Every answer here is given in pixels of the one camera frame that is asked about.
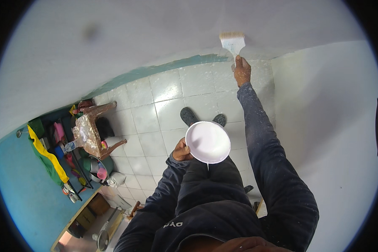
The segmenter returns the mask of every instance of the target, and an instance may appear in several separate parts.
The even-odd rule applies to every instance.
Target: black pants
[[[229,156],[218,164],[209,164],[209,169],[207,169],[206,163],[193,159],[186,170],[186,174],[183,175],[182,183],[202,180],[235,184],[243,187],[237,166]]]

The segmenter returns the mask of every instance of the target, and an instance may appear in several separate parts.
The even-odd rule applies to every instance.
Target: bag
[[[125,174],[114,171],[111,173],[107,182],[109,186],[119,187],[125,183],[125,179],[126,179]]]

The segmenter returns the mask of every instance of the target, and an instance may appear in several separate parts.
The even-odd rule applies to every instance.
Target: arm
[[[268,211],[261,223],[271,242],[294,251],[305,251],[319,219],[315,198],[286,159],[250,78],[242,79],[238,86],[248,155]]]
[[[119,238],[114,251],[150,251],[155,233],[175,217],[175,208],[183,175],[190,164],[190,149],[184,149],[184,138],[166,160],[167,169],[158,182],[154,194],[146,200]]]

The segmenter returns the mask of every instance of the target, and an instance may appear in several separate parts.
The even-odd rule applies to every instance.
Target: yellow cloth
[[[35,134],[35,132],[31,129],[31,127],[29,125],[27,125],[27,126],[28,126],[29,137],[34,140],[33,144],[34,144],[36,150],[42,156],[47,157],[52,162],[52,164],[53,164],[56,172],[59,174],[59,178],[61,179],[61,181],[63,183],[67,183],[69,177],[66,175],[66,173],[64,172],[62,166],[59,164],[59,161],[56,158],[56,156],[54,154],[51,154],[51,153],[47,152],[47,150],[45,150],[45,148],[43,147],[41,141],[38,139],[38,137]]]
[[[72,107],[71,107],[71,109],[68,111],[72,116],[74,116],[74,114],[73,114],[73,110],[74,109],[76,109],[76,105],[73,105]]]

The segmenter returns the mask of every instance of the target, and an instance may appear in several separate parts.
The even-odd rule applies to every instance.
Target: dark blue sweatshirt
[[[114,251],[179,250],[182,241],[209,236],[226,242],[260,236],[292,251],[305,251],[319,214],[315,198],[286,159],[251,83],[239,88],[248,155],[268,215],[258,219],[242,187],[198,181],[181,187],[191,161],[167,159],[167,169],[145,207],[138,210]]]

